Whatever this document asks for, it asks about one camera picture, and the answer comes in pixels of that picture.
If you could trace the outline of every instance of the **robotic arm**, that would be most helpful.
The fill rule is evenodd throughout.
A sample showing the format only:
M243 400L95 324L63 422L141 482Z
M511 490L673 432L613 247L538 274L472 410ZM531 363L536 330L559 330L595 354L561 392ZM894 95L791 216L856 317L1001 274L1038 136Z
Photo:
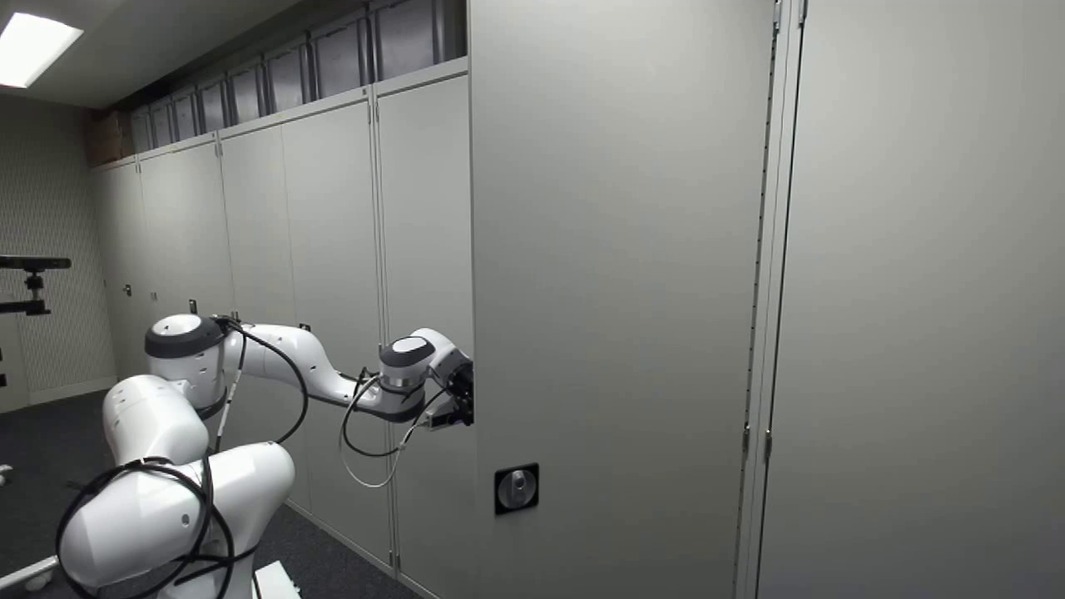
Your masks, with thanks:
M472 422L472 363L437 330L382 345L376 374L358 380L337 374L305 330L193 314L159 319L145 333L145 354L149 376L131 376L103 400L116 470L66 512L55 536L60 563L84 589L208 554L230 567L169 583L159 597L250 599L253 548L297 470L277 444L208 455L208 438L223 432L243 374L297 382L305 400L386 422Z

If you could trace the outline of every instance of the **dark floor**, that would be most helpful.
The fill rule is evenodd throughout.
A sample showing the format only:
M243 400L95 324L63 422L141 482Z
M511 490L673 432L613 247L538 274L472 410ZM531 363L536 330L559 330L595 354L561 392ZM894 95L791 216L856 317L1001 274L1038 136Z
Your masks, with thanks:
M52 555L52 523L80 481L105 470L98 395L49 404L0 416L0 463L15 472L0 487L0 576ZM260 545L257 563L284 560L301 599L414 599L410 589L330 538L298 512L284 510ZM74 599L63 583L36 599Z

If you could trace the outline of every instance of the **ceiling light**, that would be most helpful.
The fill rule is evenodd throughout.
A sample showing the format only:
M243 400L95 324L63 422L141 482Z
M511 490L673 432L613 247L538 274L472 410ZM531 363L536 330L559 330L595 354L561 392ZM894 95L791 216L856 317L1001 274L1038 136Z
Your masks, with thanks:
M80 29L60 20L13 14L0 37L0 88L26 91L77 37Z

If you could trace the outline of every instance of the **cable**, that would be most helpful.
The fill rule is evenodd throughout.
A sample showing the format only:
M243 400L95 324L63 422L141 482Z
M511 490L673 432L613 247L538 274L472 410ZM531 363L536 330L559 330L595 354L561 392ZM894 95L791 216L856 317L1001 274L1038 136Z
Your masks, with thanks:
M358 455L369 454L369 450L358 450L358 446L350 440L350 428L346 428L346 422L350 422L350 414L357 414L362 392L367 392L372 382L367 382L367 385L357 391L357 400L352 400L352 408L350 408L346 416L343 416L343 438L338 438L337 450L350 446L350 450L358 454ZM430 408L433 408L443 392L445 392L445 391L437 391L437 392L421 404L418 416L410 421L410 428L401 429L401 438L399 438L399 444L396 444L391 450L369 454L369 455L376 455L376 459L388 459L388 472L386 472L382 481L362 481L362 475L357 475L357 472L350 470L350 463L343 459L346 475L350 475L357 487L369 490L369 492L386 490L386 487L396 481L399 454L410 446L410 440L414 440L414 432L418 429L421 416L430 414Z
M169 470L166 459L126 463L126 465L105 470L103 475L90 481L90 482L77 492L77 499L66 505L66 512L60 517L55 538L52 538L52 544L55 544L55 555L60 555L66 525L70 525L70 520L77 517L77 510L84 510L84 505L86 505L90 499L95 499L114 481L120 481L120 475L126 475L126 472L166 475L169 482L176 482L176 487L184 487L185 492L193 492L196 504L201 504L201 512L203 512L193 548L188 548L185 555L174 560L174 563L179 563L179 567L176 567L163 583L135 592L134 599L149 599L149 597L157 597L157 592L159 592L163 586L169 586L169 583L179 586L184 579L188 579L188 576L184 576L184 570L185 570L188 563L215 563L215 570L226 570L226 573L223 573L223 586L218 586L218 592L215 592L215 599L223 599L226 589L230 589L230 579L234 579L234 563L243 560L243 555L234 555L236 545L234 545L230 523L226 523L226 517L223 517L223 512L215 510L215 504L214 504L214 470L208 470L208 459L203 459L203 487L205 487L205 490L201 490L201 482L193 482L188 475ZM218 560L218 555L201 555L208 523L215 523L218 533L223 533L223 538L226 538L226 555L223 555L223 560ZM55 563L55 570L66 576L70 589L74 589L80 599L94 599L94 592L84 589L84 586L63 570L63 563Z
M257 599L262 599L262 586L260 586L260 576L253 573L253 592L257 592Z
M277 350L277 345L272 345L272 344L266 344L262 338L245 333L243 327L238 327L238 333L243 333L245 341L253 341L253 344L266 345L270 354L277 354L277 358L294 370L294 376L297 376L297 382L298 382L301 408L298 408L297 422L294 422L284 438L277 438L277 446L284 446L286 440L294 440L294 438L297 438L297 429L301 428L301 421L305 421L305 414L308 414L308 391L305 391L305 380L301 380L298 368L297 368L284 350Z
M236 385L243 380L243 359L245 359L245 338L238 338L238 359L236 359L236 374L234 374L234 380L226 385L226 395L223 395L218 428L214 432L214 454L223 450L223 438L226 438L226 428L230 428L230 410L234 410L234 400L236 400Z

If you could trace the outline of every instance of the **wall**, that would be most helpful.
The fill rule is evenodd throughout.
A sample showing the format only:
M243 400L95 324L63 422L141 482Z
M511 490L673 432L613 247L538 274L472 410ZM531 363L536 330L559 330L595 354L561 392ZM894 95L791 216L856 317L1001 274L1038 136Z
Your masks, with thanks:
M114 374L111 317L74 109L0 109L0 254L70 257L45 274L49 317L0 317L0 410L103 391ZM0 301L24 301L24 274L0 269Z
M761 599L1065 597L1059 0L813 0Z
M773 5L472 12L479 597L732 597ZM541 505L491 520L491 470Z
M94 174L124 374L143 370L141 330L196 301L253 324L305 324L343 374L417 327L460 345L469 330L469 77L467 60L230 128ZM277 440L297 385L243 380L226 446ZM337 408L288 440L288 504L427 597L472 597L472 429L421 429L386 492L338 446ZM357 416L362 446L399 428Z

